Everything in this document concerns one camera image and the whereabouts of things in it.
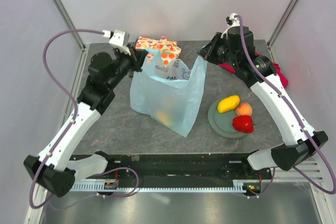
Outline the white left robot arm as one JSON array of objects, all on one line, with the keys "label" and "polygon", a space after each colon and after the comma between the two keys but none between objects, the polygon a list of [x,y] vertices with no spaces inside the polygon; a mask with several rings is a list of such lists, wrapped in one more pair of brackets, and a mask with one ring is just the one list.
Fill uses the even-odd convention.
[{"label": "white left robot arm", "polygon": [[36,157],[29,155],[24,160],[31,178],[57,197],[67,194],[78,181],[98,174],[111,178],[115,173],[115,165],[102,151],[77,161],[70,158],[86,132],[114,99],[115,87],[129,71],[142,70],[146,52],[130,45],[127,49],[129,52],[125,54],[116,48],[115,58],[106,52],[91,58],[86,84],[68,120],[47,147]]}]

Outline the red bell pepper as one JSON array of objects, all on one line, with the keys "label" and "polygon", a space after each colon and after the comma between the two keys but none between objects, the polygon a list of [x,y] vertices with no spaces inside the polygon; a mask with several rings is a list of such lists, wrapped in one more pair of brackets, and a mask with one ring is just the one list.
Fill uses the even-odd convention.
[{"label": "red bell pepper", "polygon": [[236,131],[247,134],[254,131],[253,119],[249,115],[241,115],[233,118],[232,126]]}]

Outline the green orange mango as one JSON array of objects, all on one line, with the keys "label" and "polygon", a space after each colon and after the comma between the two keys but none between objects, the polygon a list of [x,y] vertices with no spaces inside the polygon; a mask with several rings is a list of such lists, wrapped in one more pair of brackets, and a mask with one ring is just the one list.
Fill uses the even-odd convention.
[{"label": "green orange mango", "polygon": [[167,111],[159,110],[155,114],[156,120],[166,127],[173,127],[176,124],[173,114]]}]

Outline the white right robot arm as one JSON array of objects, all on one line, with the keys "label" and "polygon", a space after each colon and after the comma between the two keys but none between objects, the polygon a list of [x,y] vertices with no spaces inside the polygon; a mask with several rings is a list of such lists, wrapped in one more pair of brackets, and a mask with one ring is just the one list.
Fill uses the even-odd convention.
[{"label": "white right robot arm", "polygon": [[328,136],[316,131],[297,110],[283,87],[271,60],[257,54],[254,36],[248,27],[242,31],[231,27],[213,39],[198,52],[206,61],[219,65],[227,63],[235,75],[261,100],[278,127],[283,144],[252,152],[240,166],[241,174],[254,178],[260,169],[279,167],[290,170],[316,153]]}]

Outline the light blue plastic bag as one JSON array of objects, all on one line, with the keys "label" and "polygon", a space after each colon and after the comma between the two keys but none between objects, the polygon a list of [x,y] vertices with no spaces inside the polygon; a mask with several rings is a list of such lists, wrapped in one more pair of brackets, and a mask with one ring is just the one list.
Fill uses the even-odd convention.
[{"label": "light blue plastic bag", "polygon": [[207,61],[197,56],[192,68],[181,59],[165,66],[161,52],[147,49],[146,53],[153,58],[145,60],[142,71],[133,75],[130,107],[187,137],[201,105]]}]

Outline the orange pineapple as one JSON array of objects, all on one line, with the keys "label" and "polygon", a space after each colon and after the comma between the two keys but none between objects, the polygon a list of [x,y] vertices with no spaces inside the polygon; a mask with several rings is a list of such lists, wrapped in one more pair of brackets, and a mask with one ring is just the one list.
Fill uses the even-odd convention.
[{"label": "orange pineapple", "polygon": [[163,110],[171,110],[175,107],[175,99],[171,95],[164,95],[160,98],[161,108]]}]

